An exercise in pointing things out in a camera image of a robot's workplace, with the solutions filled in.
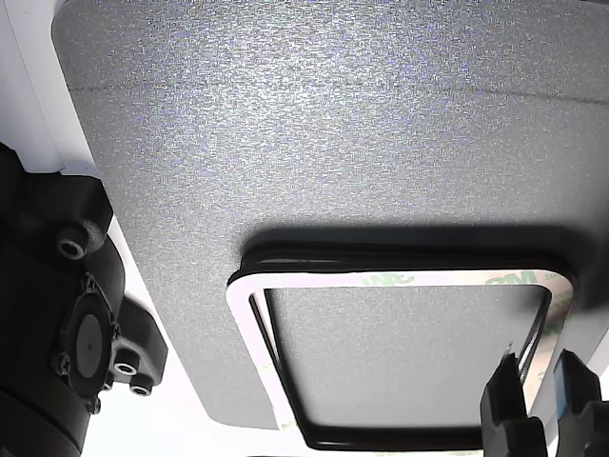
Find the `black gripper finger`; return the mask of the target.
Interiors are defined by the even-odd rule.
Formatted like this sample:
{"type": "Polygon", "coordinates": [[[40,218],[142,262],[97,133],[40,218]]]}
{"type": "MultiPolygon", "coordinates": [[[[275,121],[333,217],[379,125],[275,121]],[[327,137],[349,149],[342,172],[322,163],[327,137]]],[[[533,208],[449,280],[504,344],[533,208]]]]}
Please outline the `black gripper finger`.
{"type": "Polygon", "coordinates": [[[608,402],[599,377],[570,350],[554,368],[559,457],[608,455],[608,402]]]}
{"type": "Polygon", "coordinates": [[[486,457],[545,456],[541,420],[529,417],[518,358],[508,351],[486,383],[480,402],[482,453],[486,457]]]}

